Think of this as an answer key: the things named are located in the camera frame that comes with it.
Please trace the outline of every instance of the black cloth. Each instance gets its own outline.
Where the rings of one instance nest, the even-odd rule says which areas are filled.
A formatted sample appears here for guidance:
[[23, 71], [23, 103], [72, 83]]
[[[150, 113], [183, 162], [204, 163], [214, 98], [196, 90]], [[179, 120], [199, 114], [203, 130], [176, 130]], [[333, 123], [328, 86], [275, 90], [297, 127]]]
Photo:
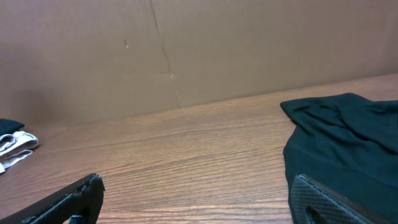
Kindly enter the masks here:
[[[307, 174], [398, 222], [398, 101], [347, 93], [280, 104], [297, 127], [284, 148], [289, 192]], [[289, 205], [292, 210], [291, 196]]]
[[25, 125], [10, 119], [0, 119], [0, 136], [3, 134], [12, 134], [23, 128]]

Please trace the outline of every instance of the dark green cloth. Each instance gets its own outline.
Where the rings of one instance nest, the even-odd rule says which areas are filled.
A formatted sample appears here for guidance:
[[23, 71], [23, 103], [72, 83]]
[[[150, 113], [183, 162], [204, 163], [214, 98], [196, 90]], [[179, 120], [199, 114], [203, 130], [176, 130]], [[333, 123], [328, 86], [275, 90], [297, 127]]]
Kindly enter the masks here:
[[297, 125], [284, 148], [289, 192], [294, 177], [307, 174], [398, 222], [398, 101], [347, 93], [280, 106]]
[[0, 136], [3, 134], [12, 134], [14, 131], [18, 131], [25, 125], [10, 119], [0, 119]]

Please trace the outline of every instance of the tabletop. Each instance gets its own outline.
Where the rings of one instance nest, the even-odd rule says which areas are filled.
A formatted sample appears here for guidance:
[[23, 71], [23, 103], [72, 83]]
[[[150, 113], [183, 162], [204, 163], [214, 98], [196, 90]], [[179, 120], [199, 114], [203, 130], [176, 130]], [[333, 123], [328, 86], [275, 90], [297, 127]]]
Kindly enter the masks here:
[[102, 122], [29, 130], [32, 156], [0, 175], [0, 218], [86, 174], [106, 188], [97, 223], [292, 223], [279, 103], [352, 92], [396, 100], [398, 74]]

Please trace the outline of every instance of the clothing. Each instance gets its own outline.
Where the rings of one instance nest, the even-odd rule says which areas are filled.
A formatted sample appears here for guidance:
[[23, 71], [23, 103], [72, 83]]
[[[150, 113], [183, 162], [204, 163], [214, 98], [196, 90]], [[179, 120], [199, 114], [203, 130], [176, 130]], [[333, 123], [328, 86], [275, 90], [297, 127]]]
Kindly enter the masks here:
[[297, 124], [284, 148], [289, 192], [294, 177], [307, 174], [398, 222], [398, 101], [347, 93], [280, 106]]
[[0, 136], [3, 134], [12, 134], [23, 128], [25, 125], [10, 119], [0, 119]]
[[39, 140], [25, 131], [16, 131], [13, 134], [0, 136], [0, 174], [18, 161], [31, 155], [33, 149], [39, 145]]

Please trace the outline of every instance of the folded garment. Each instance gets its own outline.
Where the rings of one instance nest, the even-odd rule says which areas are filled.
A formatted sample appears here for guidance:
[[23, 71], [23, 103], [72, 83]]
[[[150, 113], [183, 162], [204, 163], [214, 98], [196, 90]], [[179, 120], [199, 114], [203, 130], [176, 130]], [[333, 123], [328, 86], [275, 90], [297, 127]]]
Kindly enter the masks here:
[[347, 93], [280, 105], [297, 124], [284, 148], [294, 220], [290, 190], [296, 175], [307, 174], [398, 222], [398, 101], [371, 101]]
[[12, 135], [1, 136], [0, 139], [7, 139], [7, 141], [4, 140], [2, 150], [0, 150], [0, 173], [31, 155], [32, 151], [28, 149], [39, 145], [39, 140], [25, 131], [16, 131]]
[[0, 119], [0, 135], [12, 134], [20, 130], [24, 126], [25, 126], [24, 124], [18, 121], [13, 121], [10, 119]]

